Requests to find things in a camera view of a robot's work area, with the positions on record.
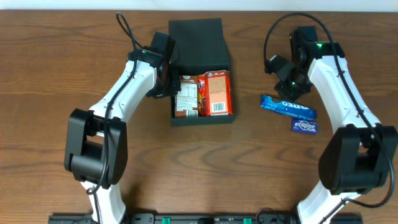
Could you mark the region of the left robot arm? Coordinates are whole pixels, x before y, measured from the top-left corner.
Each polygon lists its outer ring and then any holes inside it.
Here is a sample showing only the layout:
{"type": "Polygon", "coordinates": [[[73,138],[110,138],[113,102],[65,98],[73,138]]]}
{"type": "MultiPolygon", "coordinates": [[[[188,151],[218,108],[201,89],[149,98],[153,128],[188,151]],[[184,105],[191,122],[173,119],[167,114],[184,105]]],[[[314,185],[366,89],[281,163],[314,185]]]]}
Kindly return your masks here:
{"type": "Polygon", "coordinates": [[[128,53],[125,69],[110,91],[88,110],[68,119],[64,167],[85,188],[90,223],[121,223],[126,206],[119,181],[127,160],[127,124],[143,97],[170,95],[171,50],[144,47],[128,53]]]}

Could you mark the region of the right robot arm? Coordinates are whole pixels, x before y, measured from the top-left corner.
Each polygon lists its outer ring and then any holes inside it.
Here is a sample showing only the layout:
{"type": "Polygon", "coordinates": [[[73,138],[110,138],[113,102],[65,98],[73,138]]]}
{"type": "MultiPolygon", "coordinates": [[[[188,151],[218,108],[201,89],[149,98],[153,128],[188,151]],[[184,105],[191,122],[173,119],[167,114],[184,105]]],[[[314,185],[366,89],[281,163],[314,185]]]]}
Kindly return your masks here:
{"type": "Polygon", "coordinates": [[[267,61],[279,78],[275,89],[294,105],[311,87],[325,105],[333,137],[318,161],[319,182],[295,209],[297,223],[330,223],[347,203],[390,179],[397,148],[397,130],[384,126],[363,101],[348,71],[339,43],[320,42],[313,26],[290,33],[291,59],[279,55],[267,61]]]}

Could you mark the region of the brown carton with barcode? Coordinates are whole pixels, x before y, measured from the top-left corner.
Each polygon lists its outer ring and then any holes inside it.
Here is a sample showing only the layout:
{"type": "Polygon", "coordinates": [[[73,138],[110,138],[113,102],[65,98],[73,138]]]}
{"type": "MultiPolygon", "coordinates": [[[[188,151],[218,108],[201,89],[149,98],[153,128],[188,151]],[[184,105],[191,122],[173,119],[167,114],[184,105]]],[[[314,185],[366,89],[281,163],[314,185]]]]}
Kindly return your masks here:
{"type": "Polygon", "coordinates": [[[181,90],[175,96],[175,117],[198,117],[198,77],[180,77],[181,90]]]}

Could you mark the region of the blue Oreo cookie pack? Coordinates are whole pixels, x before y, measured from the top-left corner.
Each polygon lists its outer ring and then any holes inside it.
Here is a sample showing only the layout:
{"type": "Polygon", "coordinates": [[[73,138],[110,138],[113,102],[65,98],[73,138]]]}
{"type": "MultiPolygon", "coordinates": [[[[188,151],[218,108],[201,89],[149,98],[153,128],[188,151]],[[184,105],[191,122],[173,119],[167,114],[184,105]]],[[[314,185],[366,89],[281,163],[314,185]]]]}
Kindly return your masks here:
{"type": "Polygon", "coordinates": [[[317,118],[317,112],[312,108],[269,95],[261,96],[261,108],[298,119],[315,120],[317,118]]]}

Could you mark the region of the dark green hinged box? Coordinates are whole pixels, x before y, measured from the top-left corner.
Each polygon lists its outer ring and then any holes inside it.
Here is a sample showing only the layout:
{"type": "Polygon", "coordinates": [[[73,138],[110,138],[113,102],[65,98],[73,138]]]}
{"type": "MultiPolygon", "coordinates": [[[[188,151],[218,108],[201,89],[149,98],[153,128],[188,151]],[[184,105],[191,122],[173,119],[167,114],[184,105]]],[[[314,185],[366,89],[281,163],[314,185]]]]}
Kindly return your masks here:
{"type": "MultiPolygon", "coordinates": [[[[172,54],[172,68],[188,76],[205,75],[206,72],[229,71],[232,97],[232,81],[229,52],[223,35],[221,19],[194,19],[169,21],[169,34],[176,41],[172,54]]],[[[175,96],[171,97],[172,125],[191,126],[200,124],[231,123],[232,115],[175,117],[175,96]]]]}

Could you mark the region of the red Reeses candy bag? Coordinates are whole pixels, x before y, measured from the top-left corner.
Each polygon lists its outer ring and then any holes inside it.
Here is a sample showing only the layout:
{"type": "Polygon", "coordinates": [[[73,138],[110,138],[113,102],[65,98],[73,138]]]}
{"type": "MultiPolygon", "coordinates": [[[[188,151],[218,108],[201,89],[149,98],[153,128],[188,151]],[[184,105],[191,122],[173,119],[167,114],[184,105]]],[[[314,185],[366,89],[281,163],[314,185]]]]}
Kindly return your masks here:
{"type": "Polygon", "coordinates": [[[198,76],[198,113],[199,116],[207,116],[206,113],[206,100],[205,100],[205,76],[198,76]]]}

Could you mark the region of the orange carton with barcode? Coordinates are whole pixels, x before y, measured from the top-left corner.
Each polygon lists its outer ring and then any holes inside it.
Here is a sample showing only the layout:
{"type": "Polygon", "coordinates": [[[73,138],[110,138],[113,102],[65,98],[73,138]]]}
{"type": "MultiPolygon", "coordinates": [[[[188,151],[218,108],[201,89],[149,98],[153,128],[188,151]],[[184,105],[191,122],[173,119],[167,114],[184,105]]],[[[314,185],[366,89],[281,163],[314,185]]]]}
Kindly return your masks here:
{"type": "Polygon", "coordinates": [[[206,116],[232,115],[233,104],[229,71],[206,72],[204,81],[206,116]]]}

